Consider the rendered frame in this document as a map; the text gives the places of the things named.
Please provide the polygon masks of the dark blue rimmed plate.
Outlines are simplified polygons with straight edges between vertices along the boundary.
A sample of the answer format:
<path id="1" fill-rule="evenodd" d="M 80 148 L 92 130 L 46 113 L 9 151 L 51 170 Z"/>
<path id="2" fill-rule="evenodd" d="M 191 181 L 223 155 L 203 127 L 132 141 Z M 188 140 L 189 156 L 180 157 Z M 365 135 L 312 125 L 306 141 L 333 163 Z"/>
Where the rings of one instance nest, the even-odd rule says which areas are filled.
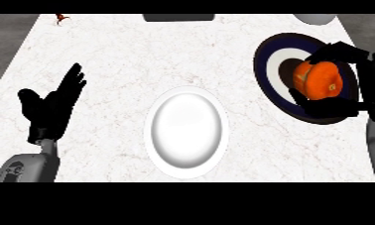
<path id="1" fill-rule="evenodd" d="M 319 39 L 297 33 L 281 33 L 260 44 L 254 56 L 254 73 L 266 97 L 296 119 L 319 125 L 341 122 L 344 117 L 316 118 L 304 113 L 288 90 L 294 88 L 293 72 L 304 59 L 325 46 Z"/>

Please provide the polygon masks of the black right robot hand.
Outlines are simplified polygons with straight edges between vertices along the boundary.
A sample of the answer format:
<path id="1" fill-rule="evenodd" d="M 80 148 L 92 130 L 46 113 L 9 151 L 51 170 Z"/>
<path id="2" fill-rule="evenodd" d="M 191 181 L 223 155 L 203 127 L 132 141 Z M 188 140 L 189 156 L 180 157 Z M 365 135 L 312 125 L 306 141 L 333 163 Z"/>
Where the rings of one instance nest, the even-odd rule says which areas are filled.
<path id="1" fill-rule="evenodd" d="M 369 60 L 368 57 L 368 51 L 352 47 L 343 42 L 337 42 L 335 44 L 328 44 L 307 58 L 310 64 L 338 61 L 356 64 L 362 102 L 340 98 L 338 96 L 312 100 L 296 88 L 291 88 L 288 92 L 297 105 L 310 116 L 355 117 L 361 111 L 368 112 L 366 144 L 375 172 L 375 59 Z"/>

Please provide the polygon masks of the dark grey flat object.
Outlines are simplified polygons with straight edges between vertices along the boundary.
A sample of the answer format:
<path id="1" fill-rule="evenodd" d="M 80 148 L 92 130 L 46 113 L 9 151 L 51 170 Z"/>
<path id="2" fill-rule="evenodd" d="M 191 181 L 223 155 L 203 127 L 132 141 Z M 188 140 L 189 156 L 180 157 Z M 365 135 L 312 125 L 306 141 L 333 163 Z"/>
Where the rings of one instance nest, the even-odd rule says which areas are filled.
<path id="1" fill-rule="evenodd" d="M 213 21 L 216 14 L 142 14 L 146 22 Z"/>

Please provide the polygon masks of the white plate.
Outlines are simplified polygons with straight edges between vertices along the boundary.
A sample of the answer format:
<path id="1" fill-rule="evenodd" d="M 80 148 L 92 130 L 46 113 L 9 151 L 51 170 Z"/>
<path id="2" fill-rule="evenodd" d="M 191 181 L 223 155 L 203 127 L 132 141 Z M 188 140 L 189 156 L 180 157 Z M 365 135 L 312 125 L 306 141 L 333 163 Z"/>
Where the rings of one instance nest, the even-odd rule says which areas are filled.
<path id="1" fill-rule="evenodd" d="M 149 158 L 170 176 L 203 176 L 219 164 L 229 144 L 229 118 L 217 97 L 180 86 L 157 98 L 148 112 L 144 141 Z"/>

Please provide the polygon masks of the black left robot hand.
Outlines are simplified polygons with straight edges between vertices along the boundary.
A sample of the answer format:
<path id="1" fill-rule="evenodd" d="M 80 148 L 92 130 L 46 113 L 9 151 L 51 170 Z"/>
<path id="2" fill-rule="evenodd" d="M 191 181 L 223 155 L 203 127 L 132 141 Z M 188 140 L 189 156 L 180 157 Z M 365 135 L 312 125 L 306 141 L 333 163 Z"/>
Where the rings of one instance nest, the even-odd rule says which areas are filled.
<path id="1" fill-rule="evenodd" d="M 18 91 L 22 114 L 31 122 L 28 142 L 40 145 L 45 139 L 58 141 L 65 134 L 77 101 L 87 81 L 83 67 L 76 63 L 61 85 L 42 98 L 33 89 Z"/>

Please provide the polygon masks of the small red-brown object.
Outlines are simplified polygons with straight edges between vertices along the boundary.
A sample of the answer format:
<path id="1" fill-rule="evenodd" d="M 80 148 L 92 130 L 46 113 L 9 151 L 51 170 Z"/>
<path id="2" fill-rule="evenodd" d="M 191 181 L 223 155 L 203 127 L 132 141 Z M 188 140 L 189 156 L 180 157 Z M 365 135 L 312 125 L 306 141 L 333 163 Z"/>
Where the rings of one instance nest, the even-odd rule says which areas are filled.
<path id="1" fill-rule="evenodd" d="M 65 19 L 71 19 L 71 17 L 65 16 L 64 14 L 56 14 L 56 18 L 58 18 L 58 21 L 56 21 L 56 24 L 61 26 L 61 22 L 65 20 Z"/>

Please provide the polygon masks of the grey round object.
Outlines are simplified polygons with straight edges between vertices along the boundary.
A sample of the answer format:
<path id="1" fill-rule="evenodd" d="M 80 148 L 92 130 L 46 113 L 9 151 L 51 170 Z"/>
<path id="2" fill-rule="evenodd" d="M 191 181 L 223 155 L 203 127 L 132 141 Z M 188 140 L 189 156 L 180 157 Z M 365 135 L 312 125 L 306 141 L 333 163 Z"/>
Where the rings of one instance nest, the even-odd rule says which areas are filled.
<path id="1" fill-rule="evenodd" d="M 294 15 L 306 24 L 322 26 L 327 25 L 334 18 L 335 14 L 296 14 Z"/>

